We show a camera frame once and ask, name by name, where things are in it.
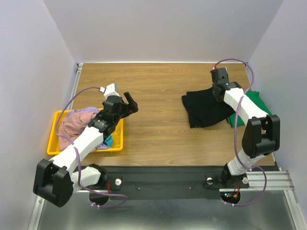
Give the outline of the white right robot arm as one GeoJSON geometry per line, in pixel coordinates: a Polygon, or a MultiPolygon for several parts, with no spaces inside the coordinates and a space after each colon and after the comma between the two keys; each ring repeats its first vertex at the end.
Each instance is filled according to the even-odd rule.
{"type": "Polygon", "coordinates": [[[226,68],[210,71],[215,98],[229,105],[245,124],[242,149],[226,164],[221,174],[221,183],[231,187],[243,178],[253,165],[280,147],[281,121],[277,115],[269,115],[246,96],[237,82],[230,82],[226,68]]]}

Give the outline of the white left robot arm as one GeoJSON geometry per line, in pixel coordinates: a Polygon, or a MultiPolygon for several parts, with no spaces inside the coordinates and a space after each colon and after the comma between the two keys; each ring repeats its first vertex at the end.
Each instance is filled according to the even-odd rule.
{"type": "Polygon", "coordinates": [[[138,112],[138,104],[129,92],[123,97],[110,95],[103,102],[103,109],[90,120],[88,126],[69,146],[50,160],[42,159],[36,166],[34,194],[54,204],[64,206],[71,196],[94,186],[110,187],[105,168],[91,164],[81,168],[81,161],[116,130],[121,119],[138,112]]]}

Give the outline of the black t shirt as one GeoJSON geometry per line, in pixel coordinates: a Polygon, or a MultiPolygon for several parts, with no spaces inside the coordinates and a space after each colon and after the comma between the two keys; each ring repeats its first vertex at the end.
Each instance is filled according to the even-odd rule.
{"type": "Polygon", "coordinates": [[[235,113],[228,104],[216,100],[212,88],[186,92],[181,99],[191,128],[216,125],[235,113]]]}

